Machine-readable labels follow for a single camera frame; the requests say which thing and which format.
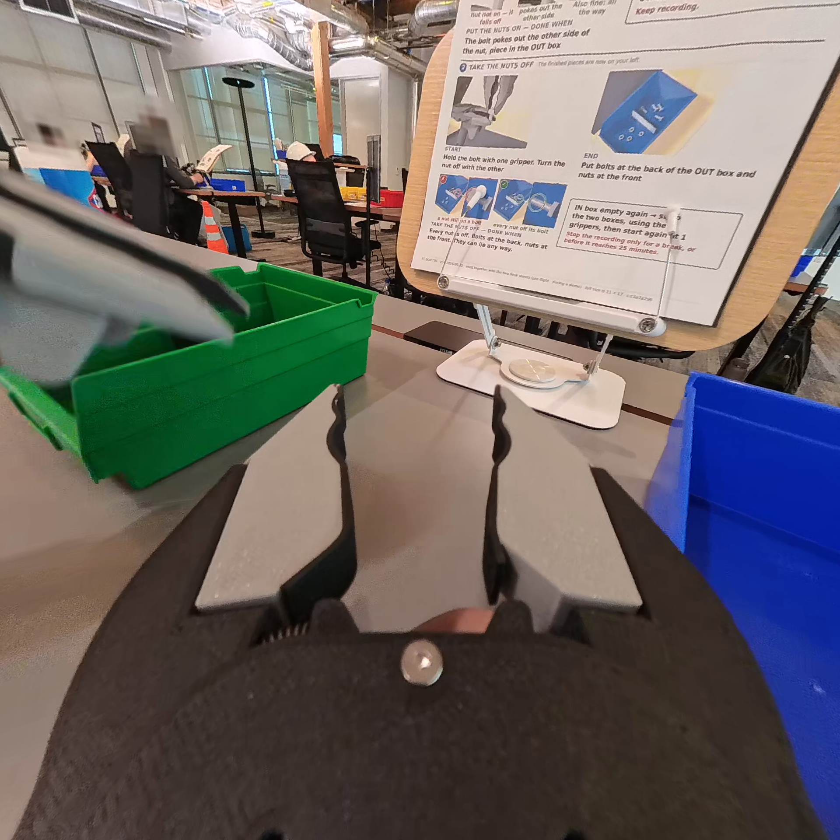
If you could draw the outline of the white disinfecting wipes canister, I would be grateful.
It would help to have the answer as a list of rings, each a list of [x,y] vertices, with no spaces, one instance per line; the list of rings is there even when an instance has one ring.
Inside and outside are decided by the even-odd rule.
[[[87,170],[56,169],[38,167],[33,170],[34,176],[48,188],[74,201],[102,210],[102,202],[96,190],[96,184]]]

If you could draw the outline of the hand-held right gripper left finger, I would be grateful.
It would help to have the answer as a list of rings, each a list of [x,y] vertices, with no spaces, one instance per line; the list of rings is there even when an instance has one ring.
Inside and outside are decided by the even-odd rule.
[[[308,621],[358,568],[344,394],[329,385],[245,464],[198,592],[202,614],[274,606]]]

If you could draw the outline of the black floor lamp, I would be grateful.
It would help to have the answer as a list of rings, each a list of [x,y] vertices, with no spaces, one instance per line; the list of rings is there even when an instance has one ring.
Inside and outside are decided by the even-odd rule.
[[[245,96],[244,91],[252,89],[255,86],[255,83],[252,80],[239,78],[239,77],[223,77],[223,83],[233,89],[235,89],[238,93],[238,102],[239,102],[239,109],[241,112],[241,119],[243,122],[243,128],[245,133],[245,143],[246,149],[248,153],[248,168],[251,174],[251,179],[254,183],[254,188],[256,193],[263,193],[261,187],[259,186],[259,178],[257,175],[256,169],[256,162],[253,152],[253,146],[250,139],[250,132],[249,132],[249,122],[245,107]],[[262,211],[262,205],[260,204],[259,196],[255,198],[255,205],[257,211],[257,218],[259,220],[259,231],[255,231],[254,237],[261,238],[265,240],[275,239],[276,233],[273,230],[268,230],[265,226],[265,220]]]

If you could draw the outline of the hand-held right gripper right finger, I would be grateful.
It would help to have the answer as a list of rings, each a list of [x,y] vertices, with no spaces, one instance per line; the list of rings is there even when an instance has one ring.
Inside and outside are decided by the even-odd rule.
[[[499,385],[482,574],[488,603],[530,610],[539,633],[572,609],[635,614],[643,604],[586,457],[551,421]]]

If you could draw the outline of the green plastic bin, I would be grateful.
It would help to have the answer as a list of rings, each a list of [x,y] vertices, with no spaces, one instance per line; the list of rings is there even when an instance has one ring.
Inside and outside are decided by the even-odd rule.
[[[211,270],[249,304],[231,343],[140,328],[98,349],[69,384],[2,368],[2,391],[94,481],[148,487],[307,405],[366,370],[376,293],[261,263]]]

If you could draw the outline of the orange traffic cone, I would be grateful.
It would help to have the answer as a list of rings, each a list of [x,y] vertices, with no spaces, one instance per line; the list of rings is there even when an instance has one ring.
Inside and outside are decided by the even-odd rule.
[[[214,210],[208,201],[201,200],[206,247],[218,254],[228,256],[228,243],[222,229],[219,227]]]

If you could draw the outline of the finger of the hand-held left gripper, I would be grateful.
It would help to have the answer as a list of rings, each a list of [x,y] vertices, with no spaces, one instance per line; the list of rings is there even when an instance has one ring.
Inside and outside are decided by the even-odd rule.
[[[71,380],[101,345],[151,326],[197,341],[230,341],[235,293],[173,255],[83,225],[2,218],[2,366],[48,385]]]
[[[17,289],[116,319],[220,319],[249,305],[144,234],[12,171],[2,171],[2,234]]]

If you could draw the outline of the black office chair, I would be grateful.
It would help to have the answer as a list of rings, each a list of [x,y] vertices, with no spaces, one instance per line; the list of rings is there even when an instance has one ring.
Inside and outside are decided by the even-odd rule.
[[[297,199],[301,250],[310,259],[314,274],[322,276],[324,263],[340,266],[341,280],[352,284],[348,268],[364,265],[364,284],[371,288],[371,257],[381,246],[372,241],[369,215],[354,225],[333,163],[288,161],[287,168]]]

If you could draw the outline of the blue plastic bin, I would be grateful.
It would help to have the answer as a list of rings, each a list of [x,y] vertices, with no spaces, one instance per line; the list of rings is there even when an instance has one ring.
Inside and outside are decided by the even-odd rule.
[[[838,408],[693,373],[645,501],[750,645],[829,838],[839,838],[838,498]]]

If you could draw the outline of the black bag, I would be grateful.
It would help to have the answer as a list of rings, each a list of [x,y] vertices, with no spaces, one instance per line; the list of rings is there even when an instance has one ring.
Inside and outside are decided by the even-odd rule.
[[[825,297],[803,296],[745,382],[786,394],[797,393],[811,359],[813,327],[826,304]]]

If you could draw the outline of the printed instruction sheet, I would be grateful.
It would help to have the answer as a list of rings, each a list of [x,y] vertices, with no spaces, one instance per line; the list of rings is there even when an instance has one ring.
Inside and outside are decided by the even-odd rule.
[[[413,268],[709,326],[838,2],[460,2]]]

